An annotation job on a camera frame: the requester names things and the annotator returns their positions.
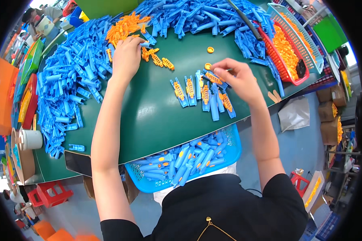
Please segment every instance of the green tabletop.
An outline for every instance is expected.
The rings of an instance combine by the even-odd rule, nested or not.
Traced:
[[[202,111],[202,103],[197,106],[182,108],[174,95],[174,90],[169,80],[175,77],[185,89],[184,76],[193,76],[196,70],[202,70],[205,63],[215,63],[224,58],[232,58],[249,63],[244,59],[240,49],[234,42],[234,33],[225,37],[212,36],[210,32],[192,35],[186,33],[182,39],[168,29],[168,37],[158,37],[156,48],[159,58],[168,58],[175,66],[174,71],[156,66],[153,61],[141,60],[137,74],[129,84],[123,98],[121,114],[120,156],[119,163],[126,163],[141,157],[188,142],[207,133],[213,132],[227,125],[235,123],[250,116],[248,104],[242,101],[232,89],[227,89],[228,96],[236,112],[236,117],[231,119],[227,112],[220,113],[220,120],[213,122],[211,113]],[[215,49],[212,54],[207,52],[211,46]],[[274,89],[279,92],[277,83],[268,67],[249,63],[257,79],[268,106],[274,102],[268,97],[268,91]],[[314,83],[320,75],[311,74],[310,77],[294,86],[283,83],[285,97],[304,89]],[[104,96],[107,82],[102,81],[101,95]],[[63,147],[68,149],[68,144],[79,144],[86,147],[83,154],[90,155],[92,136],[101,104],[92,97],[81,105],[83,128],[66,132],[66,141]],[[58,160],[51,158],[42,149],[35,154],[40,170],[45,181],[62,179],[77,175],[66,170],[64,157]]]

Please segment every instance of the red plastic basket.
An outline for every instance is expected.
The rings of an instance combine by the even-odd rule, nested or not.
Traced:
[[[299,59],[302,59],[302,56],[300,55],[299,50],[297,49],[297,47],[295,46],[294,42],[292,41],[292,39],[288,36],[288,34],[285,32],[284,28],[282,28],[280,26],[280,24],[278,22],[275,22],[275,25],[280,27],[281,30],[284,33],[284,36],[286,37],[287,41],[290,42],[290,45],[292,46],[295,54],[298,56]],[[267,54],[271,57],[272,61],[274,62],[277,70],[279,71],[280,74],[280,79],[284,82],[291,82],[294,85],[299,85],[301,83],[303,83],[305,80],[307,80],[307,78],[309,77],[310,73],[309,73],[309,69],[306,67],[306,72],[304,73],[303,78],[294,80],[291,77],[290,72],[288,71],[287,65],[284,63],[283,58],[280,56],[278,50],[275,48],[274,44],[272,43],[272,41],[270,40],[270,38],[268,37],[268,35],[263,31],[263,29],[261,27],[258,28],[259,33],[261,35],[261,37],[263,38],[263,41],[265,43],[265,51],[267,52]]]

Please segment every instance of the black sleeve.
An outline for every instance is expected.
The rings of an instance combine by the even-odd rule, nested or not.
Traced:
[[[142,241],[142,236],[139,227],[123,219],[108,219],[101,222],[101,230],[104,241]]]
[[[286,174],[271,178],[264,187],[262,199],[264,207],[270,211],[273,228],[284,231],[281,234],[290,237],[286,240],[299,240],[309,216],[290,178]]]

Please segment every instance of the white bucket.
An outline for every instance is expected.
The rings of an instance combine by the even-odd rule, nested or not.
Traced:
[[[20,130],[21,150],[39,149],[43,146],[42,133],[33,130]]]

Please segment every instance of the black hair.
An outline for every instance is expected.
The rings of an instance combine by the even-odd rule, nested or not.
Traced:
[[[6,200],[10,200],[10,196],[8,195],[8,193],[6,191],[3,192],[3,195]]]

